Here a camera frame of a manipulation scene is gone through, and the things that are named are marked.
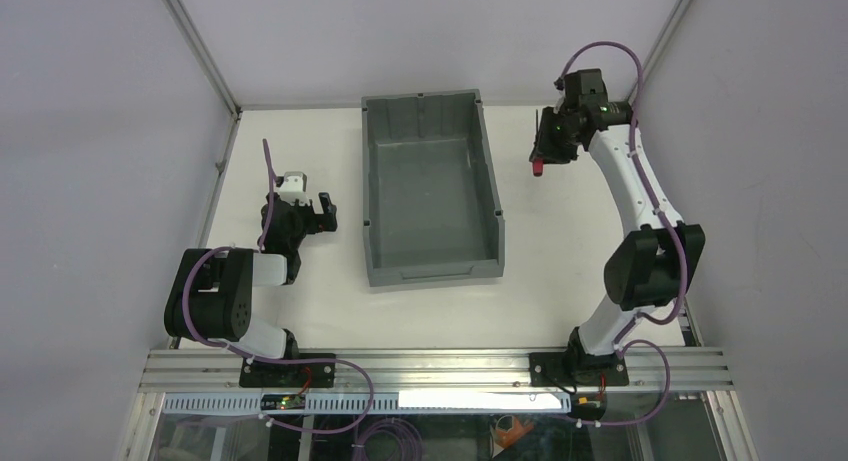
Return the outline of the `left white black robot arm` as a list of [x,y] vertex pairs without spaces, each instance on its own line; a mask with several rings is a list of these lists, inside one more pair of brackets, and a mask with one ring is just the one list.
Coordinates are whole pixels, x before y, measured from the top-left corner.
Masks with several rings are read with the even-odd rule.
[[251,360],[300,358],[294,334],[253,315],[253,291],[296,281],[299,253],[310,235],[338,228],[337,206],[318,194],[321,210],[275,194],[261,210],[265,224],[258,249],[193,248],[184,251],[164,309],[168,335],[230,349]]

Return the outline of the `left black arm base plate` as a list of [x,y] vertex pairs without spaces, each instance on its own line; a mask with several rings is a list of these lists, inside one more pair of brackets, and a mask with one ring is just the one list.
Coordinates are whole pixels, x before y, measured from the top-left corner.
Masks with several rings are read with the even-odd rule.
[[254,361],[242,363],[238,385],[241,388],[295,389],[332,388],[335,383],[336,355],[301,354],[300,364],[280,365]]

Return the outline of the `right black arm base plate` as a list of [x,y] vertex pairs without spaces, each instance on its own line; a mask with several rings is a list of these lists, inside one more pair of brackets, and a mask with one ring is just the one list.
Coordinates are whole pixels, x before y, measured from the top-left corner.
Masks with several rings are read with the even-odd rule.
[[627,386],[630,382],[623,359],[615,354],[577,355],[566,352],[531,352],[529,375],[533,387]]

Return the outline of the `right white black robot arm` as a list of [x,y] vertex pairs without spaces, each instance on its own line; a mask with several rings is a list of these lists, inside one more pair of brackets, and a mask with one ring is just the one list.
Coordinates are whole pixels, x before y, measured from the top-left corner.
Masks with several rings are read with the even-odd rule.
[[603,270],[605,296],[570,335],[563,369],[609,369],[640,323],[677,317],[706,242],[701,226],[673,207],[647,158],[638,123],[624,102],[546,107],[530,155],[535,176],[584,149],[597,164],[620,216],[623,239]]

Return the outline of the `red handled black screwdriver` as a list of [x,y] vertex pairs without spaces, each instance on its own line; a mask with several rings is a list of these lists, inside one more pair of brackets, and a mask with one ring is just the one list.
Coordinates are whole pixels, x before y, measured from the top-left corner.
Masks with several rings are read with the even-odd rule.
[[544,171],[544,160],[539,154],[539,142],[541,135],[541,122],[540,122],[540,112],[539,110],[535,111],[535,133],[534,133],[534,141],[533,147],[531,150],[531,154],[529,157],[529,161],[531,163],[532,173],[534,177],[541,177]]

